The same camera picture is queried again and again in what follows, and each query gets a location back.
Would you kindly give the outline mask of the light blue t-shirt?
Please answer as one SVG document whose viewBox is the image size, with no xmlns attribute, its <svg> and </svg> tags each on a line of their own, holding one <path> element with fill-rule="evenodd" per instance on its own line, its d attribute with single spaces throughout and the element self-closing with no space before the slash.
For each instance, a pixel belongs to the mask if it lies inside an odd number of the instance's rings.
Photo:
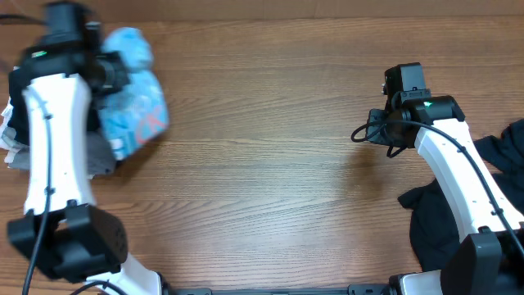
<svg viewBox="0 0 524 295">
<path fill-rule="evenodd" d="M 129 84 L 99 104 L 102 132 L 115 159 L 133 155 L 169 127 L 169 112 L 163 90 L 152 72 L 151 45 L 139 29 L 122 27 L 104 41 L 105 52 L 120 54 Z"/>
</svg>

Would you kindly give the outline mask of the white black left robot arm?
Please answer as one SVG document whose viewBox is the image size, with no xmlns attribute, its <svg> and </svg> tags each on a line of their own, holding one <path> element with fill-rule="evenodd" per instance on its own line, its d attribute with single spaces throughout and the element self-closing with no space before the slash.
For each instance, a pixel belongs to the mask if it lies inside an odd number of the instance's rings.
<svg viewBox="0 0 524 295">
<path fill-rule="evenodd" d="M 118 52 L 33 47 L 9 79 L 29 121 L 30 177 L 25 214 L 7 225 L 29 269 L 109 294 L 161 294 L 162 277 L 128 250 L 119 218 L 99 209 L 88 180 L 92 100 L 129 83 Z"/>
</svg>

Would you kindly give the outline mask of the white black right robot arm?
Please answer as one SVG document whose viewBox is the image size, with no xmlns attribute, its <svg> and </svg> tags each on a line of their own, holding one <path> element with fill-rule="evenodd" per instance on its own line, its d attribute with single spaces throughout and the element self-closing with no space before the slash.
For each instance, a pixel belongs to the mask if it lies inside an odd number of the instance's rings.
<svg viewBox="0 0 524 295">
<path fill-rule="evenodd" d="M 523 215 L 504 196 L 451 96 L 372 109 L 365 140 L 414 148 L 434 173 L 456 224 L 460 247 L 441 270 L 391 278 L 390 294 L 521 294 Z"/>
</svg>

